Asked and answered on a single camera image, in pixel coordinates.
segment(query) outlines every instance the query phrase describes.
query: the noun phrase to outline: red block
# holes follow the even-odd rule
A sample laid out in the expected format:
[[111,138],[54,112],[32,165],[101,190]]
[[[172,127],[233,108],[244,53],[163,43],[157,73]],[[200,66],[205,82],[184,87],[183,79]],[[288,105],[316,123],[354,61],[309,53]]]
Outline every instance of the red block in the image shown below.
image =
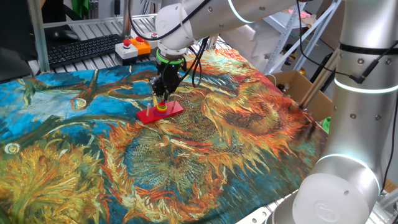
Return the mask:
[[174,116],[184,111],[184,109],[178,102],[175,102],[174,108],[172,108],[173,104],[174,101],[167,102],[167,112],[164,115],[157,114],[156,106],[154,106],[149,109],[149,116],[147,116],[147,110],[142,110],[137,112],[137,117],[143,124],[151,124],[155,121]]

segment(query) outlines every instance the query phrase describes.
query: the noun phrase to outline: control box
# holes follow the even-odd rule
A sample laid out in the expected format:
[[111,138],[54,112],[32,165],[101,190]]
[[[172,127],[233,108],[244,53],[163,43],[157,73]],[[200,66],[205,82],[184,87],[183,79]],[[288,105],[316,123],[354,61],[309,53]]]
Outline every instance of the control box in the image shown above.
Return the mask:
[[116,58],[122,65],[132,65],[137,62],[138,49],[131,44],[130,40],[124,40],[121,44],[116,44]]

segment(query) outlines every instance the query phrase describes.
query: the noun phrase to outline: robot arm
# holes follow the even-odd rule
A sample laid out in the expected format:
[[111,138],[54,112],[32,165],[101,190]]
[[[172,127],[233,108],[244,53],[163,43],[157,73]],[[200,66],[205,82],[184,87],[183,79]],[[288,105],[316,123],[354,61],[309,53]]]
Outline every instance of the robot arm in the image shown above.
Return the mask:
[[[293,6],[295,0],[205,0],[208,3],[159,44],[159,77],[151,81],[158,96],[173,92],[185,47],[194,40],[235,29]],[[369,76],[361,74],[398,39],[398,0],[346,0],[334,95],[335,111],[325,155],[297,194],[280,204],[267,224],[362,224],[368,219],[383,183],[382,148],[398,91],[398,50],[380,58]],[[187,1],[163,8],[156,19],[167,33],[203,3]]]
[[[164,36],[158,43],[158,76],[150,82],[155,96],[167,100],[182,76],[186,47],[210,35],[226,32],[293,6],[295,0],[190,0],[162,8],[156,17],[156,32]],[[194,15],[188,21],[183,20]]]

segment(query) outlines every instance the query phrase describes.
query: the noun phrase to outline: black keyboard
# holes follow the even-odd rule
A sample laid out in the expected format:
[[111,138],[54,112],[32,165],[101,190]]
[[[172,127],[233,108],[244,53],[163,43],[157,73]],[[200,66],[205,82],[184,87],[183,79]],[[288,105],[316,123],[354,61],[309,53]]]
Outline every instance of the black keyboard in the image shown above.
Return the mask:
[[116,44],[123,41],[119,35],[112,34],[94,39],[83,40],[48,50],[50,67],[68,65],[93,57],[114,53]]

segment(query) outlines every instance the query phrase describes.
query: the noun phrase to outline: blue painted area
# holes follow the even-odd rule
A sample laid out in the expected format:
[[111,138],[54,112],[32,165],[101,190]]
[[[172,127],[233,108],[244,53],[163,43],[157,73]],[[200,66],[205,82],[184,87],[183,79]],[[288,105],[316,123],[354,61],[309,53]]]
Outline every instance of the blue painted area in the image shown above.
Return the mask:
[[41,123],[33,122],[32,119],[34,117],[35,115],[33,114],[22,114],[19,117],[19,120],[14,120],[10,118],[4,119],[4,122],[7,123],[8,132],[5,135],[1,136],[0,139],[5,140],[10,138],[19,138],[37,129]]

